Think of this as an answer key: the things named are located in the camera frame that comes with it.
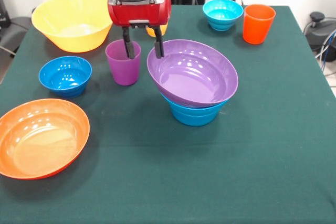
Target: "stacked bowls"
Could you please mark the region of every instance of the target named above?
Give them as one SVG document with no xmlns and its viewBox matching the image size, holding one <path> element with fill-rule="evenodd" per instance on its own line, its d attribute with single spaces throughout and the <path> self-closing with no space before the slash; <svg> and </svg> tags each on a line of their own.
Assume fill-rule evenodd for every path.
<svg viewBox="0 0 336 224">
<path fill-rule="evenodd" d="M 236 69 L 224 55 L 200 42 L 169 40 L 163 47 L 164 58 L 156 58 L 152 49 L 147 67 L 174 117 L 190 126 L 211 122 L 238 88 Z"/>
</svg>

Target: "yellow bowl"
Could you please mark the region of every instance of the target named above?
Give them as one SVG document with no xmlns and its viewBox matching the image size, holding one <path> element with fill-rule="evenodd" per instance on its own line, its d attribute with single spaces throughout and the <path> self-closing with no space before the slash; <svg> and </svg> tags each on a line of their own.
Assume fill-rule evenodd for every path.
<svg viewBox="0 0 336 224">
<path fill-rule="evenodd" d="M 161 30 L 162 36 L 166 33 L 167 26 L 168 26 L 168 23 L 165 24 L 165 25 L 161 25 L 160 26 L 160 30 Z M 146 31 L 147 31 L 147 33 L 148 33 L 149 36 L 155 37 L 155 32 L 154 32 L 154 30 L 152 28 L 146 27 Z"/>
<path fill-rule="evenodd" d="M 48 0 L 33 12 L 34 27 L 67 52 L 99 47 L 112 26 L 107 0 Z"/>
</svg>

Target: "table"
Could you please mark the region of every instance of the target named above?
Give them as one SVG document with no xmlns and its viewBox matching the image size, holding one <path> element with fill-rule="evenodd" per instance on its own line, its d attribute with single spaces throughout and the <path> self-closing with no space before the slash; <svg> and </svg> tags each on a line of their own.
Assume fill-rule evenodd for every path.
<svg viewBox="0 0 336 224">
<path fill-rule="evenodd" d="M 78 159 L 42 180 L 0 177 L 0 223 L 335 223 L 336 100 L 289 7 L 258 46 L 242 39 L 242 19 L 212 30 L 201 6 L 173 6 L 164 36 L 221 51 L 239 88 L 211 124 L 182 125 L 146 70 L 154 39 L 142 46 L 139 81 L 113 82 L 104 48 L 78 54 L 93 65 L 84 95 L 91 133 Z M 55 96 L 38 82 L 52 58 L 69 55 L 36 29 L 25 37 L 0 86 L 0 115 Z"/>
</svg>

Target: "purple cup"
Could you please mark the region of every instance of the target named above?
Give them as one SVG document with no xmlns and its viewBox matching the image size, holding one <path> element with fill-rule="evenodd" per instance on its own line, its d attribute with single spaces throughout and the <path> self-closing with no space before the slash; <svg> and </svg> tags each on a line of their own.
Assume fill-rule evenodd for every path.
<svg viewBox="0 0 336 224">
<path fill-rule="evenodd" d="M 139 78 L 141 47 L 134 41 L 132 43 L 134 46 L 134 59 L 127 57 L 122 39 L 109 43 L 105 50 L 114 81 L 122 86 L 132 85 Z"/>
</svg>

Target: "plastic cup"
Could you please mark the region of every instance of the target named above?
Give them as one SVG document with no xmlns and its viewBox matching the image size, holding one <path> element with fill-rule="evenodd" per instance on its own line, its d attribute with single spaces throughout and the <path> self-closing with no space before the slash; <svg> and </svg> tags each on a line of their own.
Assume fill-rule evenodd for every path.
<svg viewBox="0 0 336 224">
<path fill-rule="evenodd" d="M 134 46 L 134 59 L 127 57 L 122 39 L 109 43 L 105 50 L 114 81 L 122 86 L 132 85 L 139 78 L 141 47 L 134 41 L 132 43 Z"/>
<path fill-rule="evenodd" d="M 250 44 L 263 43 L 275 15 L 275 10 L 267 5 L 249 5 L 245 7 L 243 39 Z"/>
<path fill-rule="evenodd" d="M 162 36 L 166 33 L 167 26 L 168 26 L 168 23 L 165 24 L 165 25 L 161 25 L 160 26 L 160 30 L 161 30 Z M 146 31 L 147 31 L 147 33 L 148 33 L 149 36 L 155 37 L 154 29 L 146 27 Z"/>
</svg>

